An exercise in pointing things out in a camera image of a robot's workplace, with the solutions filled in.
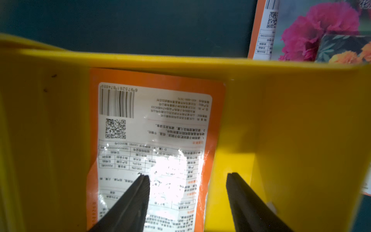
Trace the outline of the pink flower seed bag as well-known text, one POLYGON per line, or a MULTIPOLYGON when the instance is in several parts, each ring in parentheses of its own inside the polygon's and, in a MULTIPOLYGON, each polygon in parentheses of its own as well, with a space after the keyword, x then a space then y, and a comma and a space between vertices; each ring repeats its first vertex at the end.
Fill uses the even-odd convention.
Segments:
POLYGON ((280 1, 271 60, 315 61, 322 38, 371 33, 370 1, 280 1))

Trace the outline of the yellow drawer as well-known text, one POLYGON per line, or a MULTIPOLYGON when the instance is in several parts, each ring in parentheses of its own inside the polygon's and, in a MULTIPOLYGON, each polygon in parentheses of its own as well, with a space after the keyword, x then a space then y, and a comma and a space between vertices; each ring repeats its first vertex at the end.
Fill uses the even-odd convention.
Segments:
POLYGON ((84 232, 92 67, 226 87, 205 226, 239 173, 296 232, 348 232, 371 160, 371 67, 74 52, 1 35, 1 231, 84 232))

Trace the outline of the orange seed bag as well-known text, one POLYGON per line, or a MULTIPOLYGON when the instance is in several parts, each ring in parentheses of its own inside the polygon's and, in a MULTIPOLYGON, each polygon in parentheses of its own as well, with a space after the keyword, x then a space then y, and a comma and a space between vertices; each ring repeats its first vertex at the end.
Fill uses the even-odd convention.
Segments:
POLYGON ((222 81, 93 68, 87 228, 141 176, 145 232, 202 232, 226 87, 222 81))
POLYGON ((279 3, 279 0, 257 1, 248 52, 249 59, 260 61, 271 59, 279 3))

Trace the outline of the marigold flower seed bag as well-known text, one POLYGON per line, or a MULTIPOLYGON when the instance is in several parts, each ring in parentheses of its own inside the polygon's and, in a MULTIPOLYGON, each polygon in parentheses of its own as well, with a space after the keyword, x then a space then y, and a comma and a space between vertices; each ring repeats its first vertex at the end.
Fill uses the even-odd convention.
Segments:
POLYGON ((325 35, 315 62, 332 64, 370 64, 371 37, 369 35, 325 35))

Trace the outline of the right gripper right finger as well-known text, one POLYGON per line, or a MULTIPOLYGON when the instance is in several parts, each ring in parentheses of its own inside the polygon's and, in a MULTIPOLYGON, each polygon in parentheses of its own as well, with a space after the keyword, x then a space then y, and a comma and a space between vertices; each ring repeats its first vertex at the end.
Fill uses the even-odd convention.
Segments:
POLYGON ((291 232, 238 173, 227 175, 228 193, 235 231, 237 232, 291 232))

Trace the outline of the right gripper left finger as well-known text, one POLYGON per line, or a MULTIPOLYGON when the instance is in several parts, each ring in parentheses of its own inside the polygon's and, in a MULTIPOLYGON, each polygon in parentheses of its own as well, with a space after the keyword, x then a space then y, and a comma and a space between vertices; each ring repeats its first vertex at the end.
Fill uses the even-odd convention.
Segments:
POLYGON ((150 178, 140 175, 108 213, 88 232, 142 232, 150 196, 150 178))

